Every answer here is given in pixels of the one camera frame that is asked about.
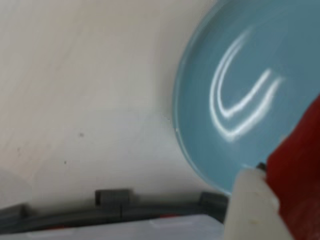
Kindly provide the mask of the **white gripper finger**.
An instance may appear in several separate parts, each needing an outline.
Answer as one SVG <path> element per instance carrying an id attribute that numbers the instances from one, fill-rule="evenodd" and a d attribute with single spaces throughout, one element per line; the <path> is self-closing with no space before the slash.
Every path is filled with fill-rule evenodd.
<path id="1" fill-rule="evenodd" d="M 291 240 L 279 215 L 280 202 L 265 171 L 247 168 L 234 182 L 224 221 L 225 240 Z"/>

